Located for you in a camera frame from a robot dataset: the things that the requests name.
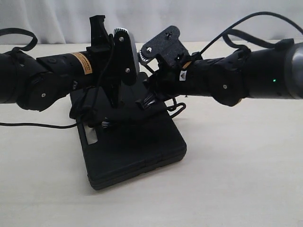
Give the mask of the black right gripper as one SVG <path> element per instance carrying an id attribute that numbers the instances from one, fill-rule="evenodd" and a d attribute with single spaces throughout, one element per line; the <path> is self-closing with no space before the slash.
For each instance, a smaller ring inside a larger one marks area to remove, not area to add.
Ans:
<path id="1" fill-rule="evenodd" d="M 180 60 L 175 59 L 173 65 L 158 61 L 158 70 L 153 71 L 149 66 L 151 60 L 139 60 L 140 64 L 152 74 L 143 81 L 146 94 L 135 103 L 140 110 L 146 110 L 158 102 L 165 102 L 184 94 L 179 75 L 182 72 Z"/>

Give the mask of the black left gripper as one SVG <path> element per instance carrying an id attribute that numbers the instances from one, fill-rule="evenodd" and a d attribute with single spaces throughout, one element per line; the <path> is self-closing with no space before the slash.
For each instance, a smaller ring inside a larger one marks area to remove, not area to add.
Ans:
<path id="1" fill-rule="evenodd" d="M 113 34 L 108 34 L 105 29 L 105 18 L 104 15 L 89 18 L 90 46 L 87 47 L 87 51 L 93 60 L 92 69 L 96 76 L 92 108 L 97 103 L 100 88 L 103 89 L 112 108 L 119 107 L 121 101 L 121 79 L 114 66 L 115 41 Z"/>

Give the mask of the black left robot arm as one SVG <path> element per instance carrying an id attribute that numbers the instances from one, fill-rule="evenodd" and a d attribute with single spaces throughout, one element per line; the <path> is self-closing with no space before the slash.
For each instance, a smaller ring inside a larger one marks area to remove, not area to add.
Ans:
<path id="1" fill-rule="evenodd" d="M 85 51 L 39 58 L 27 54 L 37 45 L 34 33 L 1 29 L 1 36 L 26 35 L 32 40 L 0 55 L 0 102 L 41 112 L 73 91 L 101 87 L 112 107 L 118 107 L 121 80 L 112 67 L 115 43 L 105 29 L 105 18 L 90 17 L 91 45 Z"/>

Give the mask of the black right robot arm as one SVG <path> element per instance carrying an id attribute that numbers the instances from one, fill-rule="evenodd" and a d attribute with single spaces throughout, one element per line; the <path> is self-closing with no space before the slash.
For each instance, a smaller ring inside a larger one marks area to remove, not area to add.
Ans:
<path id="1" fill-rule="evenodd" d="M 142 110 L 177 96 L 210 96 L 225 106 L 245 98 L 302 99 L 303 45 L 284 39 L 258 51 L 237 49 L 227 57 L 197 60 L 184 70 L 160 67 L 136 103 Z"/>

